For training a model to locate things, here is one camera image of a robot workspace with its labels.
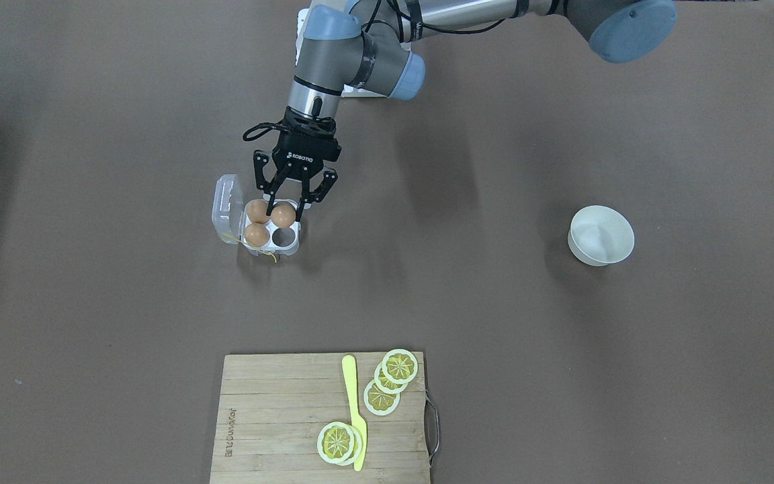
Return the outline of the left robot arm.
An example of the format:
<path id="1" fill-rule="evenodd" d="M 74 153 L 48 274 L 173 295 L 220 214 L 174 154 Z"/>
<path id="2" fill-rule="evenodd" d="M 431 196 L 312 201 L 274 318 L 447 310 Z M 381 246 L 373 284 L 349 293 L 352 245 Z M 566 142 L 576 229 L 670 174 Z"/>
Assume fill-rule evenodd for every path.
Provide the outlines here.
<path id="1" fill-rule="evenodd" d="M 254 152 L 255 184 L 267 197 L 267 215 L 277 210 L 285 181 L 301 185 L 295 221 L 331 190 L 336 172 L 327 163 L 341 153 L 335 116 L 345 87 L 411 100 L 423 85 L 426 65 L 406 44 L 436 34 L 481 34 L 526 13 L 566 18 L 609 63 L 651 52 L 678 18 L 673 1 L 347 1 L 342 9 L 317 4 L 303 30 L 283 118 L 243 135 L 252 141 L 270 130 L 279 134 L 270 153 Z"/>

